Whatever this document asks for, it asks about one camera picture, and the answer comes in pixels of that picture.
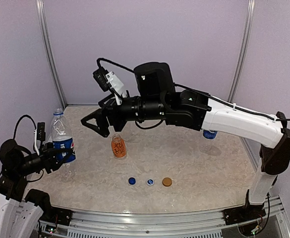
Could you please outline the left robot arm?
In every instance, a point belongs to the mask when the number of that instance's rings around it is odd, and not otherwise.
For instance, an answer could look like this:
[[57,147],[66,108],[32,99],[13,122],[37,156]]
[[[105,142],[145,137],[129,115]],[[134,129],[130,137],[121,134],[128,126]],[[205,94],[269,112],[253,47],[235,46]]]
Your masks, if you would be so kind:
[[48,193],[26,190],[28,175],[57,171],[72,154],[71,148],[55,149],[52,143],[36,153],[20,146],[14,139],[0,147],[0,238],[28,238],[40,221],[69,226],[73,212],[51,205]]

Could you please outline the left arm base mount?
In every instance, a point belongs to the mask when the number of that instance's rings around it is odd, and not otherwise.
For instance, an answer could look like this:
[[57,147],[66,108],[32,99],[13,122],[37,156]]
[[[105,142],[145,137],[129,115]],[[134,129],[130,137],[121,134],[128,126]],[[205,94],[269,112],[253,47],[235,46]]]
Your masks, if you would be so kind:
[[41,208],[43,211],[40,217],[41,220],[54,223],[55,225],[70,225],[73,211],[52,206],[48,193],[37,189],[31,189],[28,191],[25,201],[33,203],[34,206]]

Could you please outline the gold bottle cap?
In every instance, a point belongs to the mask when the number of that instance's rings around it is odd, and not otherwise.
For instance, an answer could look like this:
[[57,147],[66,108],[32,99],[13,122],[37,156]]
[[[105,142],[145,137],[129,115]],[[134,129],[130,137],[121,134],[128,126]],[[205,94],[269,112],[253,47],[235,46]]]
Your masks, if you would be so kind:
[[162,185],[165,186],[165,187],[171,186],[172,185],[172,179],[169,178],[169,177],[163,178]]

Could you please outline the orange juice bottle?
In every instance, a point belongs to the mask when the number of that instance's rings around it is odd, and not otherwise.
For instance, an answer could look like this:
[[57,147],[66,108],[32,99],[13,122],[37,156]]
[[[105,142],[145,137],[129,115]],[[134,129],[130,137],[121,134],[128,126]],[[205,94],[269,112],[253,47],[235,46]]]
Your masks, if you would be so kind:
[[115,158],[123,159],[126,157],[127,152],[126,152],[125,141],[119,134],[114,134],[112,136],[111,148],[112,148],[112,152]]

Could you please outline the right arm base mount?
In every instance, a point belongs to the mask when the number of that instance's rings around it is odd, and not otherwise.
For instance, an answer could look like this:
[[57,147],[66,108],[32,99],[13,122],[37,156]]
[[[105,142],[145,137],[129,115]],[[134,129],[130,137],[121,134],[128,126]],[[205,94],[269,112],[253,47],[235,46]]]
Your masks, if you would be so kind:
[[264,203],[261,205],[251,205],[249,202],[249,190],[246,193],[245,204],[235,208],[223,210],[223,216],[226,225],[247,222],[266,216]]

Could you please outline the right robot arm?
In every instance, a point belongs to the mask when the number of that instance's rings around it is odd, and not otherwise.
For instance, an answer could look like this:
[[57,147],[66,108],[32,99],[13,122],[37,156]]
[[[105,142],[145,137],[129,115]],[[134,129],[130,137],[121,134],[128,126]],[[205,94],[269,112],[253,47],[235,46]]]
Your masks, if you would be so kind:
[[247,203],[239,210],[244,220],[252,219],[276,177],[290,163],[290,129],[285,115],[281,112],[268,115],[238,107],[188,87],[178,92],[165,62],[147,62],[132,72],[139,91],[134,97],[114,72],[102,66],[93,72],[101,89],[110,91],[110,95],[99,102],[96,111],[81,120],[82,125],[107,137],[110,126],[119,132],[128,121],[141,124],[158,120],[167,125],[224,132],[260,143],[261,167],[247,193]]

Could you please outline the Pepsi bottle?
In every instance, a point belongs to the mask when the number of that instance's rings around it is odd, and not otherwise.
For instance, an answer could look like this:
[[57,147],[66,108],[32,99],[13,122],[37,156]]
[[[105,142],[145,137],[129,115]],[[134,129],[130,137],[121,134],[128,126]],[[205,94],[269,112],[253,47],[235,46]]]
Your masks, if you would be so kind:
[[72,149],[73,152],[60,167],[60,178],[62,181],[70,181],[76,174],[75,170],[75,150],[72,131],[62,108],[58,108],[53,113],[51,122],[51,139],[56,149]]

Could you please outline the blue Pepsi bottle cap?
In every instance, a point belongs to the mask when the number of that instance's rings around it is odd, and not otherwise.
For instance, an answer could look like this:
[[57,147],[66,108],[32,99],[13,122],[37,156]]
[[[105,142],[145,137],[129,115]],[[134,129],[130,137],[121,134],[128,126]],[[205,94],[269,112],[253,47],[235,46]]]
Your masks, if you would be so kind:
[[136,179],[135,179],[134,177],[130,177],[130,178],[128,179],[128,183],[129,183],[130,185],[135,185],[135,184],[136,184]]

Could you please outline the blue label water bottle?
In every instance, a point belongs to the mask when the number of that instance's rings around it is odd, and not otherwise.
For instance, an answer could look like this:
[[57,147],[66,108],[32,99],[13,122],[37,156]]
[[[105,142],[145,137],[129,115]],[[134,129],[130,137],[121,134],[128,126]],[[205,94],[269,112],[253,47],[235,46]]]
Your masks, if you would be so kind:
[[216,138],[217,131],[203,130],[200,139],[199,149],[203,153],[209,153],[212,149],[214,139]]

